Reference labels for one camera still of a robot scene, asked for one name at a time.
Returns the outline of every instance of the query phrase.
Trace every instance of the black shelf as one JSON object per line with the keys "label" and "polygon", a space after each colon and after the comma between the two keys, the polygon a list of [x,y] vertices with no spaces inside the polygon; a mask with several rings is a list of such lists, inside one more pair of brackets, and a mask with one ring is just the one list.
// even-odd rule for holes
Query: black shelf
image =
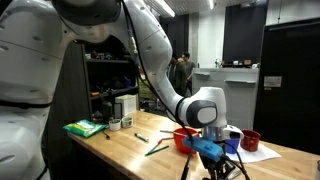
{"label": "black shelf", "polygon": [[90,100],[99,99],[100,97],[105,98],[105,97],[123,96],[126,94],[138,94],[138,92],[139,92],[138,86],[129,87],[126,89],[117,89],[117,90],[112,90],[111,92],[104,92],[99,96],[90,97]]}
{"label": "black shelf", "polygon": [[88,63],[130,63],[128,60],[88,59]]}

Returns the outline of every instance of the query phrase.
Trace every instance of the blue object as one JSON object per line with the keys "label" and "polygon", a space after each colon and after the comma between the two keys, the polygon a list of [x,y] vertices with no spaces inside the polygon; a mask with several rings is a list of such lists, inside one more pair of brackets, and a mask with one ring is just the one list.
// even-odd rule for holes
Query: blue object
{"label": "blue object", "polygon": [[[191,148],[189,137],[183,138],[182,144]],[[214,144],[212,141],[195,136],[193,136],[193,149],[198,151],[199,154],[206,156],[215,162],[218,162],[223,154],[223,150],[220,146]]]}
{"label": "blue object", "polygon": [[232,147],[230,147],[227,143],[230,144],[235,149],[238,149],[239,139],[227,139],[226,140],[226,152],[229,154],[235,154],[236,151]]}

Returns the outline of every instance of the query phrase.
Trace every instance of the wooden table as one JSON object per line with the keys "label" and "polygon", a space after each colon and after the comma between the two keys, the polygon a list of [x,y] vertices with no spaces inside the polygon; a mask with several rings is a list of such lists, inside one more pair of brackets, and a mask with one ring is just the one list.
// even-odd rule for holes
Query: wooden table
{"label": "wooden table", "polygon": [[[133,127],[115,132],[106,130],[111,137],[110,140],[106,140],[102,132],[88,139],[70,133],[69,136],[131,179],[180,179],[187,155],[176,149],[173,140],[162,142],[161,146],[169,145],[169,148],[145,156],[145,153],[159,139],[172,136],[160,130],[175,130],[180,126],[166,117],[140,111],[129,116],[134,119]],[[149,143],[136,138],[134,133],[149,137]],[[282,157],[245,164],[252,180],[314,179],[316,162],[320,160],[320,156],[267,142],[261,143]],[[203,177],[209,177],[208,172],[203,168],[198,154],[195,154],[188,179],[202,179]]]}

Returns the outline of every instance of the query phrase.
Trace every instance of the white container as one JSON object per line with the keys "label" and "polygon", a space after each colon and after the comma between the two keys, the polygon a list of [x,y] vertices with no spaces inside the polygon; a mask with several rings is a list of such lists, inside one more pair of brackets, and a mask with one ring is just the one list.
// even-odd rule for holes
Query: white container
{"label": "white container", "polygon": [[113,119],[109,121],[109,127],[111,131],[118,131],[121,129],[121,119]]}
{"label": "white container", "polygon": [[121,119],[130,113],[136,112],[137,110],[137,100],[135,95],[124,95],[115,98],[114,104],[114,117]]}
{"label": "white container", "polygon": [[123,128],[129,128],[129,127],[131,127],[132,126],[132,124],[133,124],[133,119],[132,119],[132,117],[124,117],[124,118],[122,118],[122,127]]}

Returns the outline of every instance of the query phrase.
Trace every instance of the red bowl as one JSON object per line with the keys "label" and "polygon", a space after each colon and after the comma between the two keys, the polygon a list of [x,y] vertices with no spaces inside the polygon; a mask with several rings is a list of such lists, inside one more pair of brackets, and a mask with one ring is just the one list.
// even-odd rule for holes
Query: red bowl
{"label": "red bowl", "polygon": [[[187,128],[187,130],[190,132],[190,134],[198,133],[194,129]],[[174,132],[180,133],[180,134],[184,134],[184,135],[187,136],[187,132],[183,128],[176,129]],[[177,149],[182,153],[189,154],[191,149],[182,144],[183,138],[185,138],[185,137],[181,136],[181,135],[173,134],[173,139],[174,139],[174,142],[175,142],[175,144],[177,146]]]}

